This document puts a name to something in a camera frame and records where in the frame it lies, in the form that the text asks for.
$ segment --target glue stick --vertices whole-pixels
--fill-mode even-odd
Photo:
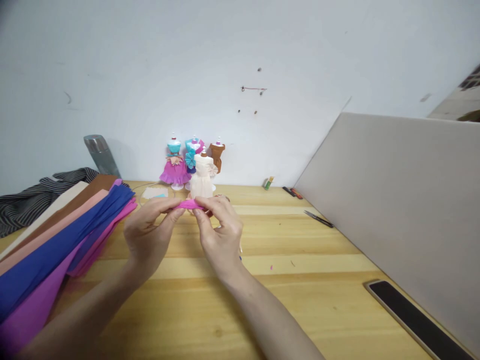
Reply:
[[[268,190],[268,189],[270,188],[270,185],[272,184],[273,181],[274,181],[274,177],[273,177],[273,176],[270,176],[270,177],[268,178],[268,181],[267,181],[266,184],[265,184],[265,187],[264,187],[265,190]]]

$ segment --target thermos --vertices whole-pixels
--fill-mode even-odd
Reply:
[[[107,141],[102,135],[87,135],[83,137],[83,141],[100,174],[122,178]]]

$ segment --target black and white striped cloth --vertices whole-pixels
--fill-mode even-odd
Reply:
[[[18,194],[0,196],[0,238],[32,224],[61,194],[80,181],[90,183],[99,173],[89,167],[58,172]]]

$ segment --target wooden table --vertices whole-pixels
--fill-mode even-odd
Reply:
[[[128,183],[132,189],[145,184]],[[146,187],[135,190],[137,200]],[[328,360],[430,359],[362,285],[389,278],[337,229],[305,215],[304,210],[318,214],[307,200],[279,187],[218,185],[215,193],[227,195],[243,219],[247,269]],[[176,196],[184,199],[187,192]],[[85,277],[68,280],[52,316],[126,262],[123,227],[122,222]],[[2,239],[0,250],[19,233]],[[240,308],[206,261],[195,217],[188,213],[178,221],[158,271],[123,305],[95,348],[101,359],[264,358]]]

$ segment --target marker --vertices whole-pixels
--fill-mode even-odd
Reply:
[[[290,195],[292,195],[293,197],[296,197],[297,195],[295,195],[292,191],[289,190],[288,187],[284,186],[282,187],[283,190],[285,190],[287,193],[289,193]]]
[[[302,195],[300,195],[300,193],[299,193],[297,190],[295,190],[294,187],[292,187],[290,190],[291,190],[291,192],[294,193],[294,194],[296,195],[296,197],[299,198],[300,200],[302,200],[302,199],[304,198]]]

